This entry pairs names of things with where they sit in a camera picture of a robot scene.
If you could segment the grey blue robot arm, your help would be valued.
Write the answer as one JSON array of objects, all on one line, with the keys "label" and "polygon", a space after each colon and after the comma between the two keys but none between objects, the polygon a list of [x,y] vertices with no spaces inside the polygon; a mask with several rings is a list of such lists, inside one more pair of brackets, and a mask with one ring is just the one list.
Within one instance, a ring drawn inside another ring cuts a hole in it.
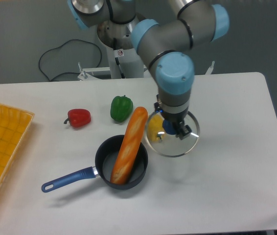
[{"label": "grey blue robot arm", "polygon": [[158,86],[155,111],[166,120],[167,133],[185,139],[185,124],[194,65],[185,51],[227,34],[230,18],[219,4],[203,0],[171,0],[176,20],[159,25],[140,21],[133,0],[70,0],[68,7],[81,28],[108,24],[107,39],[113,49],[134,49]]}]

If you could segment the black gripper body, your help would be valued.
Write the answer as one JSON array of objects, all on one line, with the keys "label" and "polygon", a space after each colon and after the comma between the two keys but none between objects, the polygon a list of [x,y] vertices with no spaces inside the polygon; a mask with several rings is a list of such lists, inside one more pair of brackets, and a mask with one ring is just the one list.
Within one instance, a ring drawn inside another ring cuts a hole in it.
[{"label": "black gripper body", "polygon": [[162,117],[171,122],[176,128],[184,126],[184,118],[188,113],[188,102],[180,106],[169,106],[163,102],[157,101],[154,103],[155,112],[160,112]]}]

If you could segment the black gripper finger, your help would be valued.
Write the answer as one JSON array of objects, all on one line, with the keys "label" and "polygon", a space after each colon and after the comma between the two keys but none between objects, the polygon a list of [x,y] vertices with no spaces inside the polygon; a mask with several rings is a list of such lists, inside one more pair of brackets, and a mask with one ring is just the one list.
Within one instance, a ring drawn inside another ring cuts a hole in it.
[{"label": "black gripper finger", "polygon": [[192,129],[185,124],[184,121],[174,123],[174,129],[176,131],[176,137],[180,140],[184,140],[190,136]]}]

